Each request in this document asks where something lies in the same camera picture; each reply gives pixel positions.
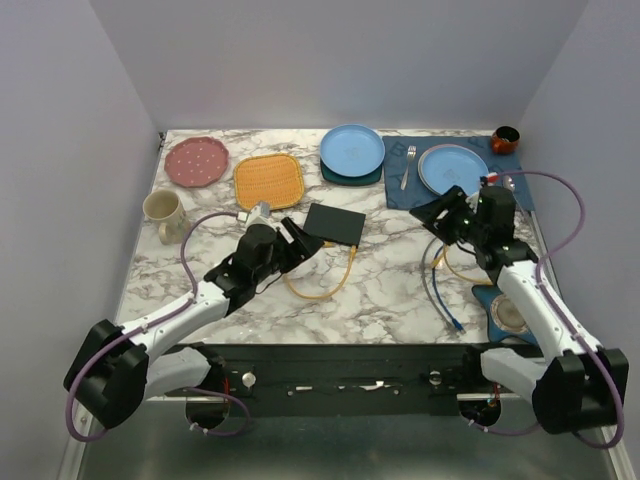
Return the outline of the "black network switch box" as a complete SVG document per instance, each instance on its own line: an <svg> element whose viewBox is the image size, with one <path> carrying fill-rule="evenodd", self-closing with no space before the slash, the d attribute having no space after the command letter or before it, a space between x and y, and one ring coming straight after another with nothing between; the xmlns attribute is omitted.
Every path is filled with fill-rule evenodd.
<svg viewBox="0 0 640 480"><path fill-rule="evenodd" d="M358 247L365 220L364 213L312 203L303 230L328 242Z"/></svg>

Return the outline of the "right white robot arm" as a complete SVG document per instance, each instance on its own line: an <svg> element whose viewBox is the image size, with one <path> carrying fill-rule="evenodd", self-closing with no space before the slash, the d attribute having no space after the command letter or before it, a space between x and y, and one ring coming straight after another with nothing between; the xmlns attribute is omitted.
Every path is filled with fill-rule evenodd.
<svg viewBox="0 0 640 480"><path fill-rule="evenodd" d="M628 360L621 350L604 348L554 291L541 260L515 235L515 207L504 187L482 187L471 204L454 186L410 211L445 245L473 247L477 264L522 315L544 357L536 363L510 348L491 348L461 365L461 382L474 392L494 382L507 387L530 403L549 434L613 426L607 444L613 447L624 432Z"/></svg>

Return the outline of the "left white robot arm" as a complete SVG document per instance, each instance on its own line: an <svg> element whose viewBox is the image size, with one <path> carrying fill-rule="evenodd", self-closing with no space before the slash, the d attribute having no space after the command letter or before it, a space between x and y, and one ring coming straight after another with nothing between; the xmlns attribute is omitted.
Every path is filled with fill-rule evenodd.
<svg viewBox="0 0 640 480"><path fill-rule="evenodd" d="M278 227L252 223L233 253L202 280L192 280L189 293L133 322L118 326L102 320L93 325L63 380L69 433L84 438L74 426L74 404L112 429L151 396L184 387L201 395L214 393L221 385L220 368L193 348L177 354L171 348L243 307L268 277L290 272L323 245L290 218Z"/></svg>

